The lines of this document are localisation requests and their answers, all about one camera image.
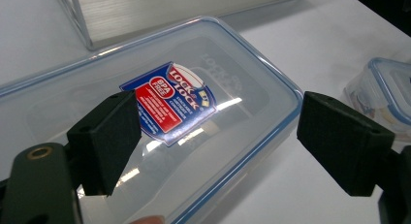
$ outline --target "blue label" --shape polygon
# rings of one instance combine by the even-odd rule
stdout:
[[[215,98],[189,69],[169,62],[120,85],[136,90],[142,130],[170,146],[214,114]]]

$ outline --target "white surface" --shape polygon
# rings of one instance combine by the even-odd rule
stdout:
[[[356,0],[295,0],[223,19],[303,90],[336,98],[371,57],[411,62],[411,38]],[[0,84],[87,53],[56,0],[0,0]],[[378,223],[379,194],[345,195],[293,132],[205,223]]]

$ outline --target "transparent lid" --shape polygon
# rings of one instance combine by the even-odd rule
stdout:
[[[110,197],[84,197],[85,223],[162,214],[187,220],[300,113],[301,92],[226,24],[199,17],[0,88],[0,179],[34,144],[66,132],[121,84],[168,62],[193,72],[216,112],[166,146],[143,135]]]
[[[411,64],[373,58],[368,68],[380,85],[393,115],[411,125]]]

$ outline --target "clear plastic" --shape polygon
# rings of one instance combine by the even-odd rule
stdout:
[[[373,58],[345,94],[357,111],[411,143],[411,64]]]
[[[222,16],[279,0],[60,0],[93,50],[198,15]]]
[[[78,62],[0,88],[1,178],[34,144],[66,144],[71,126],[119,85],[174,61],[212,91],[218,112],[165,146],[143,135],[110,197],[84,197],[85,223],[128,223],[151,214],[168,223],[201,218],[237,178],[296,124],[300,90],[221,20],[190,19],[106,48]]]

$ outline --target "screw hole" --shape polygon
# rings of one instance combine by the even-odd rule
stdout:
[[[52,152],[52,148],[50,146],[42,146],[42,147],[38,147],[38,148],[31,150],[27,154],[27,158],[30,160],[36,160],[36,159],[44,158],[50,155],[51,152]]]

